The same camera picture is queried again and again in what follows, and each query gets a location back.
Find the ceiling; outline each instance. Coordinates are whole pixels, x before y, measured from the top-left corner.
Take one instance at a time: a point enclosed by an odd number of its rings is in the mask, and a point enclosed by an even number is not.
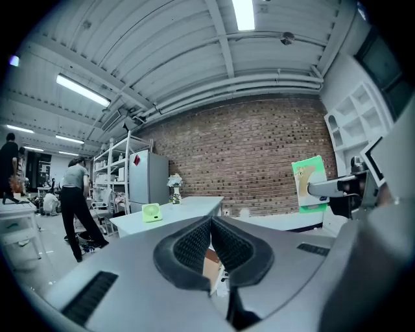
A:
[[[30,146],[92,156],[123,134],[123,121],[133,129],[215,101],[318,93],[355,3],[253,3],[255,30],[239,32],[231,0],[62,1],[16,53],[19,67],[10,66],[0,95],[0,124],[33,129],[21,133]],[[291,45],[281,43],[284,32],[294,34]],[[59,73],[110,99],[108,109],[59,86]],[[116,122],[103,128],[110,117]]]

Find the gray shirt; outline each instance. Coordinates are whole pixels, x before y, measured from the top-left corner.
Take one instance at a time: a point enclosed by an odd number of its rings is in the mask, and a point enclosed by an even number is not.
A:
[[[70,168],[66,170],[62,187],[77,187],[79,189],[83,189],[84,175],[89,176],[89,173],[85,167],[79,164],[70,166]]]

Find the fluorescent light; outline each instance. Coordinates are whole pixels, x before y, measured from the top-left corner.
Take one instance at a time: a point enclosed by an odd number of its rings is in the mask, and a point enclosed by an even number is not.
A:
[[[33,147],[25,147],[25,148],[27,148],[27,149],[29,149],[29,150],[43,151],[43,149],[42,149],[42,148],[33,148]]]
[[[79,141],[79,140],[77,140],[77,139],[68,138],[68,137],[64,137],[64,136],[59,136],[59,135],[56,135],[56,138],[64,139],[64,140],[66,140],[66,141],[70,141],[70,142],[74,142],[74,143],[84,144],[84,142],[83,142],[83,141]]]
[[[252,0],[232,0],[239,31],[255,30]]]
[[[33,130],[31,129],[24,129],[24,128],[20,128],[20,127],[16,127],[16,126],[10,126],[9,124],[7,125],[7,128],[9,129],[14,129],[14,130],[20,130],[21,132],[30,132],[31,134],[33,134]]]
[[[59,153],[61,153],[61,154],[68,154],[68,155],[70,155],[70,156],[79,156],[79,154],[76,154],[76,153],[70,153],[70,152],[64,152],[64,151],[59,151]]]
[[[12,55],[8,63],[11,65],[14,65],[15,67],[19,67],[19,57],[16,55]]]
[[[74,80],[71,80],[69,77],[66,77],[65,75],[59,74],[56,78],[56,83],[76,93],[79,93],[80,95],[83,95],[84,97],[87,97],[92,101],[95,101],[98,104],[103,105],[104,107],[107,107],[111,103],[109,99],[100,96],[98,93],[95,93],[87,87],[75,82]]]

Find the white shelf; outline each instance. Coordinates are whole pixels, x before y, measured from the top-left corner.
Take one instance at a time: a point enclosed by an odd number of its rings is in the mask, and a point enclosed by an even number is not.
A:
[[[112,152],[118,152],[118,153],[125,153],[126,150],[126,145],[127,145],[127,138],[122,139],[120,142],[114,144],[114,146],[112,147]],[[143,141],[139,138],[136,137],[131,137],[130,138],[130,150],[137,152],[139,150],[144,150],[146,148],[150,147],[150,143]]]
[[[338,176],[350,171],[350,159],[379,136],[386,134],[386,128],[372,94],[365,83],[354,90],[325,115],[335,151]]]
[[[107,170],[108,170],[108,166],[104,166],[104,167],[101,167],[99,169],[95,169],[94,173],[98,173],[98,172],[101,172],[101,171],[107,171]]]
[[[111,167],[115,167],[115,166],[122,167],[124,164],[125,164],[125,158],[121,159],[121,160],[118,160],[116,162],[113,162],[111,164]]]
[[[94,160],[95,160],[95,161],[97,161],[97,160],[101,160],[101,159],[107,159],[108,157],[107,157],[106,155],[109,153],[109,151],[110,151],[110,149],[108,149],[108,150],[104,151],[104,152],[103,152],[102,154],[100,154],[99,156],[94,157]]]
[[[125,179],[126,181],[114,181],[115,173],[117,170],[119,171],[120,167],[126,167],[128,174],[129,164],[126,163],[126,161],[128,161],[129,155],[146,149],[151,151],[152,144],[152,139],[150,141],[145,141],[138,137],[134,137],[131,135],[131,131],[129,131],[127,137],[120,140],[120,142],[113,143],[113,141],[111,141],[109,149],[94,158],[94,168],[98,162],[103,160],[106,160],[107,162],[107,166],[100,167],[93,171],[94,189],[98,192],[98,195],[100,195],[101,189],[103,189],[102,186],[106,186],[108,189],[113,189],[114,191],[123,190],[121,186],[126,186],[128,178]],[[119,160],[120,155],[123,155],[123,159],[121,160]],[[128,198],[129,192],[126,190],[125,211],[127,214],[130,213],[130,203]]]

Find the sticker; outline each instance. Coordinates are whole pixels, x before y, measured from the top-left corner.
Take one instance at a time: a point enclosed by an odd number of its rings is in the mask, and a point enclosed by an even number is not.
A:
[[[138,154],[136,154],[136,157],[134,158],[134,165],[137,166],[139,162],[140,162],[140,157],[138,156]]]

